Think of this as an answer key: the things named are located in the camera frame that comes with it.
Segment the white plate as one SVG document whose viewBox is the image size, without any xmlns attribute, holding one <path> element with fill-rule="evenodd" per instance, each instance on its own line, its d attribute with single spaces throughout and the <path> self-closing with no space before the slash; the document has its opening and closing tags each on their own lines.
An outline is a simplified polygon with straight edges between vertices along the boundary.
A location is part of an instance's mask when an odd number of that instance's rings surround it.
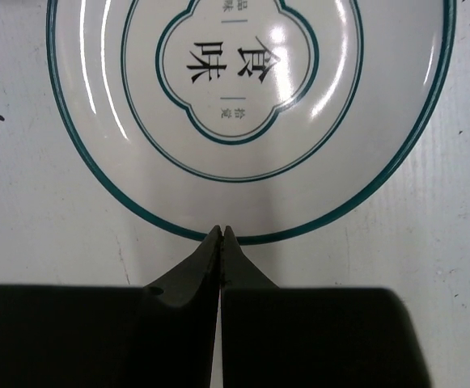
<svg viewBox="0 0 470 388">
<path fill-rule="evenodd" d="M 438 102 L 454 1 L 50 1 L 49 77 L 128 210 L 200 240 L 294 238 L 359 206 Z"/>
</svg>

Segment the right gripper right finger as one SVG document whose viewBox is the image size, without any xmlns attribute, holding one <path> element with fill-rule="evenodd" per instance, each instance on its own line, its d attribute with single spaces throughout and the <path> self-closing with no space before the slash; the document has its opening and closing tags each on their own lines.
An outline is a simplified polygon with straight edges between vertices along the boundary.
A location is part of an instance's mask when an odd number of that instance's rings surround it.
<svg viewBox="0 0 470 388">
<path fill-rule="evenodd" d="M 243 253 L 229 226 L 223 233 L 220 264 L 222 382 L 225 387 L 251 387 L 250 363 L 262 354 L 257 303 L 277 286 Z"/>
</svg>

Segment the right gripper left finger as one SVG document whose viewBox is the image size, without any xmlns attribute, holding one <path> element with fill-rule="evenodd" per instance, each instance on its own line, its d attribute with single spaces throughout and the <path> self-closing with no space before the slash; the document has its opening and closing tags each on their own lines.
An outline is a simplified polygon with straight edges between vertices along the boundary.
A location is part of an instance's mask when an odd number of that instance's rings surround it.
<svg viewBox="0 0 470 388">
<path fill-rule="evenodd" d="M 219 226 L 181 263 L 143 288 L 137 374 L 154 387 L 208 387 L 220 286 Z"/>
</svg>

